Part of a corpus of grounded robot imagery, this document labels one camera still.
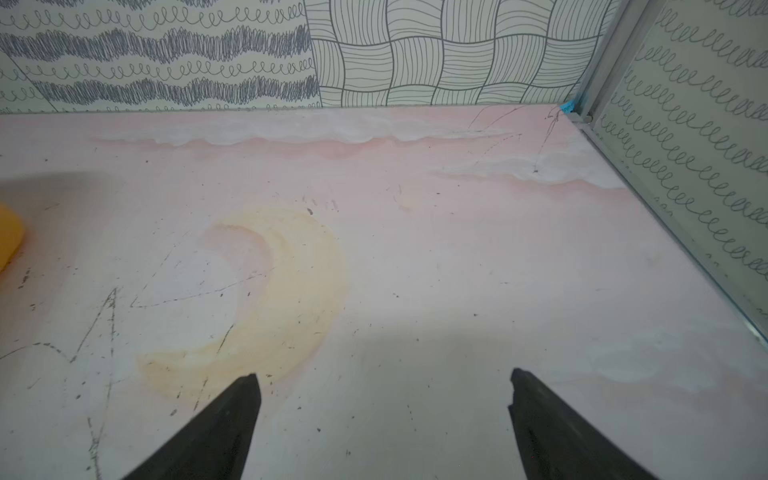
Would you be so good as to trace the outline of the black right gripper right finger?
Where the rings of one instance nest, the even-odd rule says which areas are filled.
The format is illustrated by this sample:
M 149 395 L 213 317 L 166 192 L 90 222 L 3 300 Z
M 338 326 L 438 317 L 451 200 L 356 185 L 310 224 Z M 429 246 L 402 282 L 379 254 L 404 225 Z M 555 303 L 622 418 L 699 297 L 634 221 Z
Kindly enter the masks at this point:
M 515 368 L 508 406 L 529 479 L 652 479 L 533 373 Z

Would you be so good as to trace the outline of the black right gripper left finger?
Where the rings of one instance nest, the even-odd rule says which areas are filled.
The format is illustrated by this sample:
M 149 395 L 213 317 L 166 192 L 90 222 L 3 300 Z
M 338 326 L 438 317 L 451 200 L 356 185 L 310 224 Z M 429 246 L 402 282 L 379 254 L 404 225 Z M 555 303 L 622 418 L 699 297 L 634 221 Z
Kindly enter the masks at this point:
M 257 376 L 237 378 L 126 477 L 240 479 L 260 406 Z

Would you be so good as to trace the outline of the yellow plastic storage tray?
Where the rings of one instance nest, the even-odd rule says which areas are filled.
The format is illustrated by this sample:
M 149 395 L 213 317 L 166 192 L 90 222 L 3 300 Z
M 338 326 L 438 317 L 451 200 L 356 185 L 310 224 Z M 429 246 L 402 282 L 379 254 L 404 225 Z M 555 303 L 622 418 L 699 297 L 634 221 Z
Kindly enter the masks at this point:
M 0 205 L 0 269 L 4 270 L 18 251 L 25 234 L 22 219 L 5 204 Z

